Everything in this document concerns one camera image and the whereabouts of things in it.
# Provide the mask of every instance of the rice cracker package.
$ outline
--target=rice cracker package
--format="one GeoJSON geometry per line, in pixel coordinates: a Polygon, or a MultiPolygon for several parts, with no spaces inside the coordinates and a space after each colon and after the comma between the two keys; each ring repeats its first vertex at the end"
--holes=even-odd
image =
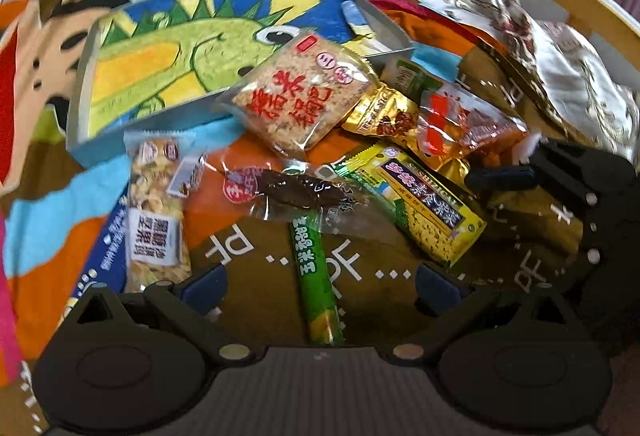
{"type": "Polygon", "coordinates": [[[398,228],[444,268],[451,268],[478,239],[486,222],[396,146],[380,142],[335,169],[378,196],[398,228]]]}

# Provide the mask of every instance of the snack package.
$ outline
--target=snack package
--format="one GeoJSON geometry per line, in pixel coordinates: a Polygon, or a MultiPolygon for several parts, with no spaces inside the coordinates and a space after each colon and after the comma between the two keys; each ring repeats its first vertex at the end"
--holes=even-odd
{"type": "Polygon", "coordinates": [[[300,296],[313,344],[340,346],[344,342],[334,291],[317,221],[310,216],[294,219],[290,225],[291,244],[300,272],[300,296]]]}
{"type": "Polygon", "coordinates": [[[418,104],[424,91],[433,92],[444,83],[444,80],[427,72],[420,64],[405,58],[388,61],[380,75],[380,81],[418,104]]]}
{"type": "Polygon", "coordinates": [[[208,155],[204,166],[186,202],[189,211],[284,223],[309,215],[319,232],[391,239],[392,225],[377,200],[354,181],[333,173],[327,180],[322,167],[289,159],[252,163],[231,150],[208,155]]]}
{"type": "MultiPolygon", "coordinates": [[[[132,160],[127,292],[143,291],[159,280],[177,283],[191,275],[189,256],[182,243],[186,170],[179,169],[192,142],[193,138],[180,133],[125,133],[132,160]]],[[[192,160],[186,164],[191,170],[192,160]]]]}
{"type": "Polygon", "coordinates": [[[524,122],[458,84],[422,93],[418,145],[428,155],[459,159],[478,151],[485,166],[495,167],[502,164],[501,154],[510,152],[526,133],[524,122]]]}
{"type": "Polygon", "coordinates": [[[58,325],[62,324],[84,292],[95,283],[106,284],[115,293],[123,292],[127,279],[127,254],[125,250],[127,194],[129,194],[129,185],[124,187],[115,206],[102,225],[89,256],[84,261],[78,282],[66,301],[65,310],[58,325]]]}
{"type": "Polygon", "coordinates": [[[404,94],[382,84],[376,93],[365,94],[342,128],[364,136],[386,138],[408,149],[430,169],[466,190],[469,165],[465,160],[429,156],[418,147],[418,104],[404,94]]]}
{"type": "Polygon", "coordinates": [[[478,239],[486,222],[446,188],[443,178],[399,148],[380,142],[335,168],[362,184],[434,261],[451,268],[478,239]]]}
{"type": "Polygon", "coordinates": [[[300,35],[216,103],[278,154],[305,159],[376,83],[356,54],[314,33],[300,35]]]}

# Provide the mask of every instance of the green snack stick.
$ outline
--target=green snack stick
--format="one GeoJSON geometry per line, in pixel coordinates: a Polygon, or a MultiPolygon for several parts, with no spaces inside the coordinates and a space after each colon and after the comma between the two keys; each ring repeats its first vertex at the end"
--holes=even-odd
{"type": "Polygon", "coordinates": [[[313,217],[294,219],[290,225],[293,253],[300,272],[300,292],[313,344],[340,346],[344,342],[334,292],[331,288],[320,233],[313,217]]]}

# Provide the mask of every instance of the cartoon character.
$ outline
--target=cartoon character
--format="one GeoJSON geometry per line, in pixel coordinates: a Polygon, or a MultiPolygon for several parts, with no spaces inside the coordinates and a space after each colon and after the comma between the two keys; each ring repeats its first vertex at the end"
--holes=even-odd
{"type": "Polygon", "coordinates": [[[260,4],[236,16],[225,0],[212,15],[199,0],[189,16],[176,1],[168,12],[145,13],[130,37],[111,21],[98,53],[88,135],[227,88],[300,33],[274,25],[290,8],[255,19],[260,4]]]}
{"type": "MultiPolygon", "coordinates": [[[[13,119],[3,120],[4,136],[14,138],[10,152],[0,153],[8,171],[0,174],[2,192],[15,188],[40,112],[52,106],[58,126],[66,132],[69,97],[82,46],[91,25],[128,0],[61,0],[43,23],[38,0],[29,0],[24,12],[2,36],[0,50],[15,47],[13,119]]],[[[2,102],[11,101],[0,95],[2,102]]]]}

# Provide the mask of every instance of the cartoon dinosaur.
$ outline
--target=cartoon dinosaur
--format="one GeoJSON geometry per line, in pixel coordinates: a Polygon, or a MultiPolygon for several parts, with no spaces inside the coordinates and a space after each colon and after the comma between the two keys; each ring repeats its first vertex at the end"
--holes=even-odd
{"type": "Polygon", "coordinates": [[[200,0],[190,17],[175,2],[143,15],[131,37],[113,20],[98,52],[88,135],[227,88],[300,33],[274,25],[290,8],[255,19],[259,8],[236,16],[225,0],[211,15],[200,0]]]}

